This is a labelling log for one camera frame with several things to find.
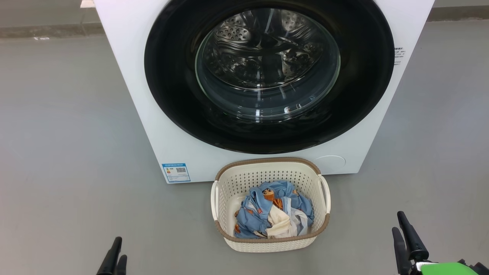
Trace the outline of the cream laundry basket brown rim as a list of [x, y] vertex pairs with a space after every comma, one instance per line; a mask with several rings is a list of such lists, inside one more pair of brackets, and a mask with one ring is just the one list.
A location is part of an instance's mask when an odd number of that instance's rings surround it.
[[[263, 182], [286, 180], [311, 200], [314, 221], [308, 234], [290, 238], [243, 239], [234, 237], [235, 212], [250, 188]], [[319, 168], [302, 158], [265, 158], [234, 162], [223, 167], [211, 188], [215, 226], [229, 247], [237, 252], [270, 253], [302, 249], [323, 233], [330, 221], [331, 196]]]

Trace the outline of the blue bear-print garment white lining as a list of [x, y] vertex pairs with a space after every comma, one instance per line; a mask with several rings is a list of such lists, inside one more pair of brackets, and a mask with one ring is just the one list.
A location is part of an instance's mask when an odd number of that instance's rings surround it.
[[272, 202], [268, 220], [272, 227], [267, 229], [267, 239], [290, 238], [308, 234], [314, 221], [311, 200], [300, 194], [295, 185], [286, 180], [263, 182], [250, 188]]

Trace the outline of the black round glass washer door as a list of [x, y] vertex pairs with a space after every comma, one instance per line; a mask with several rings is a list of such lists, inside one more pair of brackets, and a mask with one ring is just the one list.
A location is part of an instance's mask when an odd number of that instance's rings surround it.
[[[318, 104], [288, 120], [243, 120], [214, 105], [194, 62], [214, 27], [248, 10], [285, 9], [310, 17], [335, 39], [340, 73]], [[161, 110], [178, 127], [214, 147], [282, 154], [326, 143], [360, 123], [384, 96], [394, 68], [393, 29], [374, 0], [169, 0], [149, 32], [144, 68]]]

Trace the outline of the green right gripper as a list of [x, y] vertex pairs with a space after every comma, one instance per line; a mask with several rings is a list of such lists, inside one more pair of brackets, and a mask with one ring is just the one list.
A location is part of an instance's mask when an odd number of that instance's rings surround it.
[[392, 228], [393, 248], [395, 251], [397, 271], [399, 275], [410, 275], [411, 261], [415, 261], [416, 270], [421, 275], [478, 275], [478, 263], [466, 265], [462, 262], [424, 262], [429, 258], [429, 252], [422, 242], [414, 226], [410, 224], [403, 211], [397, 212], [401, 231]]

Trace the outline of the perforated steel washer drum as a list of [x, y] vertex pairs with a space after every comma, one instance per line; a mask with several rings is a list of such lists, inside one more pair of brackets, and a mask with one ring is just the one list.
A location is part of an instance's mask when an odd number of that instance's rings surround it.
[[340, 73], [340, 50], [314, 19], [260, 8], [218, 23], [194, 62], [203, 93], [243, 120], [288, 120], [325, 97]]

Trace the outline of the blue energy label sticker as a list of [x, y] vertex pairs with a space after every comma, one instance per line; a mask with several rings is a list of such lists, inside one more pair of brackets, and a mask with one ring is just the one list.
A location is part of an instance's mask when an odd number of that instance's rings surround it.
[[191, 181], [185, 163], [163, 163], [161, 167], [167, 183], [188, 183]]

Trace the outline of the round white drain filter cover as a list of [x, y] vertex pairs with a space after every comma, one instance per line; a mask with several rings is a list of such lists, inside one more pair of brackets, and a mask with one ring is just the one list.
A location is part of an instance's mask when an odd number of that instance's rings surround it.
[[338, 155], [324, 155], [314, 160], [322, 174], [338, 174], [346, 164], [346, 160]]

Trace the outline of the white front-load washing machine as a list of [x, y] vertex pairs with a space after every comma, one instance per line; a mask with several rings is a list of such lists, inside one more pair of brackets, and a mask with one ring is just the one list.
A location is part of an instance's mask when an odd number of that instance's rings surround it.
[[338, 155], [346, 160], [338, 174], [357, 173], [385, 117], [435, 2], [374, 1], [386, 13], [388, 23], [393, 29], [395, 53], [393, 75], [379, 103], [352, 129], [319, 146], [282, 154], [248, 154], [214, 147], [191, 136], [164, 114], [152, 96], [145, 75], [145, 47], [155, 19], [169, 0], [94, 0], [112, 52], [160, 169], [162, 170], [163, 163], [185, 163], [190, 183], [213, 181], [218, 171], [227, 164], [265, 158], [302, 158], [315, 164], [314, 160], [324, 155]]

